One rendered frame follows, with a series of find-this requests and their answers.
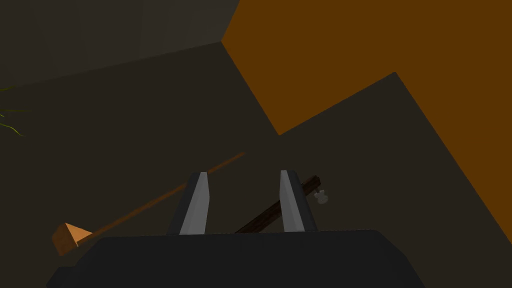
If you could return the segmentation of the dark brown wooden stick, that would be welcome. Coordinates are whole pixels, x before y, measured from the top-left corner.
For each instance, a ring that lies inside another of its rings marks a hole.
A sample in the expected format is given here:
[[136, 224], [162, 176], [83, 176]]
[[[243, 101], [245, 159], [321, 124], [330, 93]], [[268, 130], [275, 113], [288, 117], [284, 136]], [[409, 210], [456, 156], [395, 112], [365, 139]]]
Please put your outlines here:
[[[305, 180], [301, 185], [305, 197], [312, 193], [320, 193], [321, 180], [317, 175], [314, 175]], [[235, 233], [260, 233], [275, 220], [281, 216], [281, 203], [280, 201], [275, 202], [270, 207], [266, 208], [262, 213], [257, 215], [254, 219], [248, 222], [246, 225], [238, 229]]]

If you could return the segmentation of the green plant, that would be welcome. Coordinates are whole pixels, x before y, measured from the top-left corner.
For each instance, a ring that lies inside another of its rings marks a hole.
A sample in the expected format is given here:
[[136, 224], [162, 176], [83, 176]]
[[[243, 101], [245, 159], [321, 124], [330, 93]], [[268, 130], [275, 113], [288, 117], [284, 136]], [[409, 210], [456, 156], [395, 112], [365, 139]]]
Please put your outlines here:
[[[0, 88], [0, 92], [12, 90], [15, 87], [16, 87], [15, 85], [11, 85], [11, 86], [8, 86], [6, 88]], [[5, 113], [18, 113], [18, 112], [28, 112], [28, 111], [29, 110], [26, 110], [26, 109], [5, 109], [5, 108], [0, 108], [0, 120], [3, 120], [5, 118]], [[10, 130], [14, 131], [20, 137], [25, 137], [15, 127], [13, 127], [12, 125], [7, 125], [7, 124], [5, 124], [5, 123], [0, 121], [0, 126], [9, 128]]]

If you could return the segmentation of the orange wooden broom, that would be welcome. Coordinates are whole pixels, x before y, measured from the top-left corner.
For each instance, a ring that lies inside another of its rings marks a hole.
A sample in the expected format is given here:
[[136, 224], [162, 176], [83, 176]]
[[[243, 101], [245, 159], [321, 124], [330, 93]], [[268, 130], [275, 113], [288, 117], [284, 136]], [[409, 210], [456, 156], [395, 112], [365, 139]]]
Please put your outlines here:
[[114, 222], [107, 224], [94, 232], [87, 231], [85, 229], [79, 228], [69, 223], [60, 224], [56, 228], [55, 232], [53, 232], [51, 236], [51, 242], [55, 247], [57, 254], [59, 256], [64, 256], [67, 253], [71, 252], [72, 250], [78, 248], [85, 242], [93, 238], [99, 237], [106, 231], [126, 222], [127, 220], [135, 217], [136, 215], [142, 213], [143, 211], [146, 211], [147, 209], [169, 198], [171, 195], [184, 190], [186, 185], [186, 183], [183, 183], [177, 186], [176, 188], [158, 196], [155, 199], [150, 200], [144, 205], [137, 207], [135, 210], [129, 212], [126, 215], [123, 215], [121, 218], [116, 219]]

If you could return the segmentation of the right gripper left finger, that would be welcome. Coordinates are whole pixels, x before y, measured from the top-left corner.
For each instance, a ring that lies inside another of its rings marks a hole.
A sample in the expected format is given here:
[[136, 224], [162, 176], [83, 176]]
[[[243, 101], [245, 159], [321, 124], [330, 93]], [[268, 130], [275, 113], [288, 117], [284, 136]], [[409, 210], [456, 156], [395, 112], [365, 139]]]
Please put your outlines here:
[[208, 173], [192, 173], [166, 234], [203, 235], [206, 230], [209, 203]]

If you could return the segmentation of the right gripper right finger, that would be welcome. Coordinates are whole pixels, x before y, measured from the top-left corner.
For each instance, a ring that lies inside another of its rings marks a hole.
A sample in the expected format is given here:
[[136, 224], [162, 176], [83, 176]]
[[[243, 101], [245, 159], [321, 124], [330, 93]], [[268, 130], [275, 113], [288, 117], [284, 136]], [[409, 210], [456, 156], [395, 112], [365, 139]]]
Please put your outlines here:
[[294, 170], [280, 171], [279, 201], [285, 232], [318, 230], [304, 188]]

